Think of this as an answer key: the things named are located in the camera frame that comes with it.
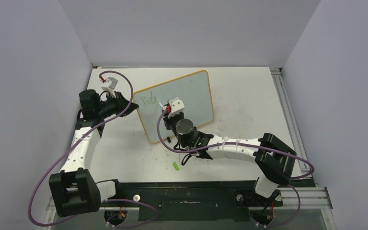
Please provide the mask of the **yellow framed whiteboard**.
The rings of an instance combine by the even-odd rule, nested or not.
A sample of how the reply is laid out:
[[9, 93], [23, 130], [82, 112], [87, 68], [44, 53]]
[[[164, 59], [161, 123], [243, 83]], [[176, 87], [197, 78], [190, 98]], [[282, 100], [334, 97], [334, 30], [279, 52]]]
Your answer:
[[159, 102], [166, 105], [174, 97], [183, 101], [184, 117], [190, 119], [194, 126], [203, 126], [214, 120], [210, 80], [206, 70], [136, 91], [133, 102], [139, 105], [138, 115], [149, 143], [159, 142], [156, 131], [156, 123], [162, 113]]

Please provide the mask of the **green marker cap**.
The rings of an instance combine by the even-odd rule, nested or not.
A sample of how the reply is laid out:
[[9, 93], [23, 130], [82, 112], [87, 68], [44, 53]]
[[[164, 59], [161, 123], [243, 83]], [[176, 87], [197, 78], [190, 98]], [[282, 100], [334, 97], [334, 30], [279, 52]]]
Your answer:
[[173, 166], [174, 166], [174, 168], [178, 171], [178, 170], [180, 170], [180, 168], [179, 168], [179, 166], [178, 166], [178, 164], [174, 161], [173, 162]]

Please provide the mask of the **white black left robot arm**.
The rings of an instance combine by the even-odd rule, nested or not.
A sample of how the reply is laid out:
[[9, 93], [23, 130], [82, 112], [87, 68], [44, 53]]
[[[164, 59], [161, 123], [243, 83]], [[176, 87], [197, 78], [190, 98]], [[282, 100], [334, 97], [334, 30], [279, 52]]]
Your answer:
[[123, 202], [117, 179], [96, 183], [89, 172], [95, 147], [102, 137], [104, 120], [112, 115], [129, 115], [139, 108], [121, 92], [107, 92], [106, 100], [93, 89], [79, 94], [81, 109], [77, 115], [73, 145], [65, 164], [49, 177], [49, 187], [60, 217], [96, 212], [106, 200], [111, 206]]

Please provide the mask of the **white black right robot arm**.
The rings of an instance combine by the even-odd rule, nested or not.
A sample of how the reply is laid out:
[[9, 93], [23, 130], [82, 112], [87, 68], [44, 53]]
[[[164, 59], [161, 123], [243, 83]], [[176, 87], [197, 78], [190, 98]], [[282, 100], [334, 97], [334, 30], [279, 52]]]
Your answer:
[[[177, 147], [171, 148], [163, 141], [161, 123], [173, 132]], [[252, 199], [258, 205], [266, 204], [280, 185], [289, 185], [292, 179], [297, 154], [273, 134], [265, 133], [255, 139], [220, 137], [197, 130], [182, 112], [174, 115], [167, 110], [159, 116], [156, 130], [161, 144], [172, 152], [207, 160], [232, 159], [256, 164], [261, 176], [252, 191]]]

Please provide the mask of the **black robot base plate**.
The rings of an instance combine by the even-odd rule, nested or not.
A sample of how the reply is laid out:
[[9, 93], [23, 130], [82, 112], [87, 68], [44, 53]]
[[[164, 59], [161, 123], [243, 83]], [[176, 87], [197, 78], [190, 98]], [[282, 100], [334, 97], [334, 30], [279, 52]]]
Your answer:
[[145, 221], [159, 213], [158, 221], [249, 221], [264, 215], [271, 207], [286, 206], [281, 185], [270, 198], [255, 192], [255, 181], [117, 183], [116, 194], [102, 207], [108, 210], [138, 208], [138, 219]]

